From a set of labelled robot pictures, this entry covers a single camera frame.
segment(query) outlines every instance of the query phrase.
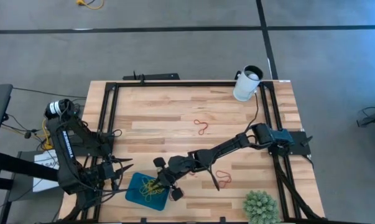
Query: green plant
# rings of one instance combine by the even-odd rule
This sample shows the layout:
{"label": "green plant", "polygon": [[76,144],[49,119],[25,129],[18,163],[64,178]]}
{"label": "green plant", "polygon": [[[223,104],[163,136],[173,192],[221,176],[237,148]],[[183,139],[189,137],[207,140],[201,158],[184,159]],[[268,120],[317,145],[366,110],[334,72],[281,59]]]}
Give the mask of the green plant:
{"label": "green plant", "polygon": [[265,191],[250,191],[243,202],[249,224],[273,224],[280,222],[277,202]]}

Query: wooden tabletop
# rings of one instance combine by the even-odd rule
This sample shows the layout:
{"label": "wooden tabletop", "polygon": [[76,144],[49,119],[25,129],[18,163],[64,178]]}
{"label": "wooden tabletop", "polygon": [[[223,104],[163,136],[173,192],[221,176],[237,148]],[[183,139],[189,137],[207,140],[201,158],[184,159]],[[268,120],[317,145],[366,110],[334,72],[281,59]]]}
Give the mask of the wooden tabletop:
{"label": "wooden tabletop", "polygon": [[[83,120],[92,131],[97,129],[105,83],[93,81],[90,84]],[[301,129],[291,82],[274,81],[274,86],[283,127],[291,131]],[[255,123],[265,123],[259,90],[257,97],[259,114]],[[269,93],[267,97],[273,114]],[[233,87],[120,88],[114,129],[121,129],[123,135],[116,139],[113,154],[133,159],[125,162],[124,166],[134,164],[125,173],[121,188],[128,187],[135,172],[156,177],[152,162],[156,157],[168,161],[171,156],[186,156],[188,151],[210,149],[235,137],[244,131],[255,111],[255,97],[247,102],[237,101],[233,96]],[[203,125],[195,125],[195,119],[209,124],[204,135],[198,134]],[[302,156],[290,156],[290,161],[296,189],[315,213],[324,216],[312,165]],[[116,194],[101,206],[100,222],[139,222],[141,217],[146,217],[148,222],[218,222],[222,216],[230,222],[245,222],[247,219],[242,205],[250,190],[265,190],[279,202],[272,158],[267,149],[240,149],[217,160],[212,169],[213,172],[229,172],[232,182],[217,191],[207,172],[186,175],[178,181],[185,196],[177,202],[168,200],[161,212],[128,202],[125,193]],[[285,192],[290,217],[294,217],[290,194],[287,189]],[[59,217],[68,215],[74,205],[75,195],[65,194]]]}

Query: white mug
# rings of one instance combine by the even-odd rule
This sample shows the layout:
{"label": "white mug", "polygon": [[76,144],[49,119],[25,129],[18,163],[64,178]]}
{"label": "white mug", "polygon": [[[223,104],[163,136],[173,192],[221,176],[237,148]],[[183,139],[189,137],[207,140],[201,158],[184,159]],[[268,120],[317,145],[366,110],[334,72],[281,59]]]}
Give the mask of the white mug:
{"label": "white mug", "polygon": [[263,78],[263,72],[260,68],[247,65],[238,75],[233,95],[238,101],[247,101],[251,99],[252,94],[256,93],[256,87]]}

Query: sticker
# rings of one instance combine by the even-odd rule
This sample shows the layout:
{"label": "sticker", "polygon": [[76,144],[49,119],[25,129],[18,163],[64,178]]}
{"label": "sticker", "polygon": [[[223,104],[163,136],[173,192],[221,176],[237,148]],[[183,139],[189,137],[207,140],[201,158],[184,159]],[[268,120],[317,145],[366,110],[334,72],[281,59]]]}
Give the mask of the sticker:
{"label": "sticker", "polygon": [[70,158],[74,157],[73,150],[71,149],[70,141],[68,140],[67,132],[63,131],[64,141],[68,149],[68,155],[70,155]]}
{"label": "sticker", "polygon": [[55,109],[58,115],[62,115],[62,112],[60,111],[60,108],[58,107],[58,101],[55,102]]}
{"label": "sticker", "polygon": [[49,104],[49,108],[50,108],[50,112],[52,113],[52,114],[55,114],[56,113],[56,111],[55,111],[55,107],[54,107],[54,105],[53,105],[54,103],[53,102],[51,102],[50,104]]}

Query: blue tray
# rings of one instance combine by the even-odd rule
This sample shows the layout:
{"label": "blue tray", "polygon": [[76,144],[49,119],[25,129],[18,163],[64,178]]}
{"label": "blue tray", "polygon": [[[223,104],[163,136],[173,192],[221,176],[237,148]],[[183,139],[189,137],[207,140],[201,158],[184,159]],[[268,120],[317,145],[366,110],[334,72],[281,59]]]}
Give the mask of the blue tray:
{"label": "blue tray", "polygon": [[126,192],[125,199],[130,202],[138,203],[139,205],[144,205],[149,208],[162,211],[165,208],[165,204],[168,200],[169,189],[164,189],[161,194],[151,195],[151,200],[146,202],[145,197],[140,193],[140,188],[143,185],[143,178],[145,181],[155,179],[154,177],[150,177],[138,172],[134,173],[128,188],[135,190],[128,190]]}

